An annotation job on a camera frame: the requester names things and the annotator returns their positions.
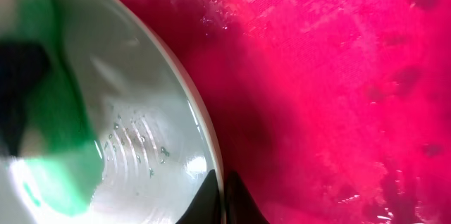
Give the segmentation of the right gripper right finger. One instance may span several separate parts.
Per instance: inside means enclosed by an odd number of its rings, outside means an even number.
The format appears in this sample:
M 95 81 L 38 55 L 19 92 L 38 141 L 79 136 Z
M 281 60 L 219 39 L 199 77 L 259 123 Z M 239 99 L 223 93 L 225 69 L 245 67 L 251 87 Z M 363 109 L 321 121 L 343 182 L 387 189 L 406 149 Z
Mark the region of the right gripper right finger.
M 225 183 L 227 224 L 268 224 L 239 174 L 230 172 Z

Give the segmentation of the green sponge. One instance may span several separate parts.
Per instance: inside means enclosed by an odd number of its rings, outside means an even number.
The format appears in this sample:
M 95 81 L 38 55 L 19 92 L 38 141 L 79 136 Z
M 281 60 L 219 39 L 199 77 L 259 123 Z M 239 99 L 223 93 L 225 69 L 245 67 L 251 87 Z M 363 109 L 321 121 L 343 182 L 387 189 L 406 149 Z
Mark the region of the green sponge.
M 50 68 L 25 100 L 28 130 L 42 144 L 25 157 L 39 203 L 65 216 L 89 209 L 104 164 L 80 88 L 63 48 L 61 12 L 54 0 L 16 0 L 17 18 L 8 37 L 37 44 Z

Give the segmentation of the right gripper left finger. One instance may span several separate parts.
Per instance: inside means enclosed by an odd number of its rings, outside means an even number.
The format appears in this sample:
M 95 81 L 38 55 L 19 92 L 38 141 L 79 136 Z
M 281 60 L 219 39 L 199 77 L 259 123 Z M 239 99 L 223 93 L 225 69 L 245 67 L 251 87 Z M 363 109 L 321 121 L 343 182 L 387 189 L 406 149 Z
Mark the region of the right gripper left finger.
M 215 170 L 210 170 L 176 224 L 220 224 L 221 201 Z

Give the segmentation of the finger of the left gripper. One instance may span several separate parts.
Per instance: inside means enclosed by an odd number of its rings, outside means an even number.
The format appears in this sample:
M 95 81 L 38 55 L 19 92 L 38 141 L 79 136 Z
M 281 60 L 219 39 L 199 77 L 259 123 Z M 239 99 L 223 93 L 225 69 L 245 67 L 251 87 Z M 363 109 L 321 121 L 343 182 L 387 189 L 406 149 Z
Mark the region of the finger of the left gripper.
M 17 156 L 27 122 L 25 100 L 49 71 L 43 46 L 1 43 L 1 155 Z

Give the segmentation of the light blue plate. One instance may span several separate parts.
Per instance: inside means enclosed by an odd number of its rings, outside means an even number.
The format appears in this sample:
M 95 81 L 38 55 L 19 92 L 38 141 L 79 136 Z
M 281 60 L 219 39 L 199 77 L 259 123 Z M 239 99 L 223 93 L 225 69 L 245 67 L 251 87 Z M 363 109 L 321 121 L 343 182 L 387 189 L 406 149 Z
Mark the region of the light blue plate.
M 104 164 L 87 212 L 39 203 L 25 157 L 42 144 L 25 125 L 17 156 L 1 155 L 2 223 L 176 223 L 210 170 L 221 201 L 221 155 L 202 100 L 175 56 L 119 0 L 54 0 L 63 48 Z M 1 43 L 17 18 L 1 0 Z

